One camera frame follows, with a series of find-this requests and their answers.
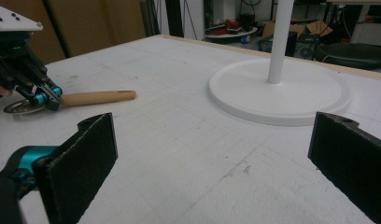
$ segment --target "white table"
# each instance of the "white table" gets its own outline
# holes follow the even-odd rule
[[[119,159],[80,223],[372,223],[307,159],[312,126],[253,123],[212,102],[215,72],[263,56],[154,36],[49,64],[65,93],[138,96],[28,116],[2,111],[18,94],[0,99],[0,171],[16,149],[58,146],[81,120],[112,112]],[[354,90],[345,117],[381,138],[381,74],[329,67]],[[21,206],[29,223],[47,223],[38,192]]]

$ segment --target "red object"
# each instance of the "red object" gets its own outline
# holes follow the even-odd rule
[[[374,17],[373,16],[365,16],[365,22],[374,23]]]
[[[228,30],[226,28],[219,28],[209,32],[211,35],[226,35]]]
[[[240,22],[234,21],[234,20],[226,20],[225,25],[227,28],[239,28],[240,27]]]
[[[348,39],[348,38],[342,38],[341,40],[340,40],[340,42],[341,43],[350,43],[350,39]]]

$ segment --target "black bracket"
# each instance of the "black bracket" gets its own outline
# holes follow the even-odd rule
[[[381,223],[381,140],[358,125],[317,112],[308,158],[368,218]]]

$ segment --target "wooden handle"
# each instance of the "wooden handle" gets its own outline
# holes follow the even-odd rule
[[[62,105],[96,105],[133,100],[135,91],[96,91],[62,95]]]

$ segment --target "white pole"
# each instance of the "white pole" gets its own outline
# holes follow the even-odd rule
[[[292,15],[293,1],[294,0],[278,0],[275,16],[272,59],[270,61],[269,77],[267,78],[267,81],[272,84],[278,84],[281,81],[281,72],[289,36],[289,24]]]

